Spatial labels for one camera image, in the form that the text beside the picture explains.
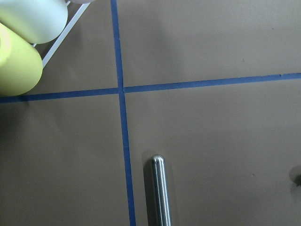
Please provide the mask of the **steel muddler black tip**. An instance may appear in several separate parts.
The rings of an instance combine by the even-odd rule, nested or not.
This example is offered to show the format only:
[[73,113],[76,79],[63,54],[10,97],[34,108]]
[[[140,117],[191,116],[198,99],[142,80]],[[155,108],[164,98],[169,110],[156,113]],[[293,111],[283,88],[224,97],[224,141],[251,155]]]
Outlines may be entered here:
[[166,164],[162,155],[156,154],[144,167],[144,187],[147,204],[148,225],[170,226],[172,224]]

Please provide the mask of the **metal cup rack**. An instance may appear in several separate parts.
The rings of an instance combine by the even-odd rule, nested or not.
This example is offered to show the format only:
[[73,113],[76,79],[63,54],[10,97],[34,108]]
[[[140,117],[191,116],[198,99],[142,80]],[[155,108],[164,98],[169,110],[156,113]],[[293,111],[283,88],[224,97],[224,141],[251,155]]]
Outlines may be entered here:
[[55,54],[55,52],[58,50],[58,48],[65,40],[67,35],[70,33],[70,31],[73,29],[75,24],[84,14],[84,12],[89,7],[91,2],[75,3],[71,0],[65,0],[65,4],[68,9],[68,18],[67,18],[67,23],[64,29],[62,30],[62,32],[54,40],[50,42],[44,44],[31,43],[31,45],[34,48],[36,48],[40,53],[43,68],[45,68],[45,66],[48,64],[52,56]]

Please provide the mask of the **yellow green cup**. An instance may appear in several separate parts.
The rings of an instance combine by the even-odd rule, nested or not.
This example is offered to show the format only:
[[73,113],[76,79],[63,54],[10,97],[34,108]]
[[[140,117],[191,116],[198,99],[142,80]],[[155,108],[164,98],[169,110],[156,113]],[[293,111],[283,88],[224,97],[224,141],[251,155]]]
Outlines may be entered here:
[[18,96],[39,82],[43,71],[38,51],[27,41],[0,25],[0,94]]

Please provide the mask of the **white cup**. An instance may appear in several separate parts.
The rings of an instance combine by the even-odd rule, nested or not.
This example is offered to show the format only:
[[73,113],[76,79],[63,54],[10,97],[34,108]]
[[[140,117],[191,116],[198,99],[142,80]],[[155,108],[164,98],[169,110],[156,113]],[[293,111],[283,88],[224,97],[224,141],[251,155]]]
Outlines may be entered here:
[[2,0],[0,22],[29,43],[43,44],[58,37],[66,26],[64,0]]

